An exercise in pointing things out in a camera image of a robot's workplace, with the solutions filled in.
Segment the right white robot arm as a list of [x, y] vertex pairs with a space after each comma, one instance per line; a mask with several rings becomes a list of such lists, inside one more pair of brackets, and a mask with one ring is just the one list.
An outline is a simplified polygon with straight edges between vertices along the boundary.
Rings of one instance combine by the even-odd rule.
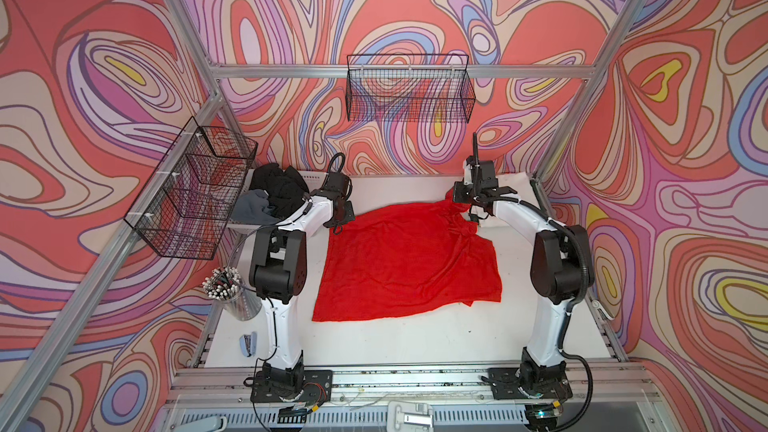
[[512, 188], [500, 186], [493, 163], [476, 157], [465, 160], [453, 199], [500, 219], [532, 245], [530, 279], [539, 300], [523, 360], [536, 369], [560, 365], [569, 358], [564, 342], [573, 310], [595, 280], [587, 230], [559, 222]]

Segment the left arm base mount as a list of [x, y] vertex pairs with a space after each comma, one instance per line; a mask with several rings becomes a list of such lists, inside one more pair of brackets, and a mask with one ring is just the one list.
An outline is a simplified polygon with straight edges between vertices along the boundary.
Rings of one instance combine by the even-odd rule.
[[333, 371], [306, 369], [301, 363], [291, 369], [280, 369], [265, 363], [252, 376], [243, 380], [250, 390], [252, 403], [305, 403], [320, 405], [331, 399]]

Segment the red t-shirt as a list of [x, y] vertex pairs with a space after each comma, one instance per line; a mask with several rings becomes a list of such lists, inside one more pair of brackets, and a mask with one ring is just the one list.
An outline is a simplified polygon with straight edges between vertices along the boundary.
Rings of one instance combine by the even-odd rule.
[[371, 321], [500, 302], [496, 250], [465, 218], [468, 210], [450, 196], [395, 204], [331, 234], [313, 321]]

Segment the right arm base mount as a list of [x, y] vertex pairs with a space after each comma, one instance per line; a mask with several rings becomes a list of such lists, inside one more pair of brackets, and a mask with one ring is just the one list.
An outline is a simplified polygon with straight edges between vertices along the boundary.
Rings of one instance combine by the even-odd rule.
[[495, 400], [565, 402], [573, 397], [566, 362], [559, 358], [553, 365], [541, 365], [526, 347], [517, 367], [489, 368], [480, 380], [491, 388]]

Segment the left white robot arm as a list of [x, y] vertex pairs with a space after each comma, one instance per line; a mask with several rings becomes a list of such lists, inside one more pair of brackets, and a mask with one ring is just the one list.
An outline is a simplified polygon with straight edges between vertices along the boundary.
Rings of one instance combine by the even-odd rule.
[[294, 372], [303, 365], [295, 303], [308, 275], [307, 242], [321, 228], [338, 234], [355, 219], [352, 190], [346, 174], [328, 172], [288, 218], [256, 230], [249, 283], [272, 312], [274, 350], [264, 360], [270, 371]]

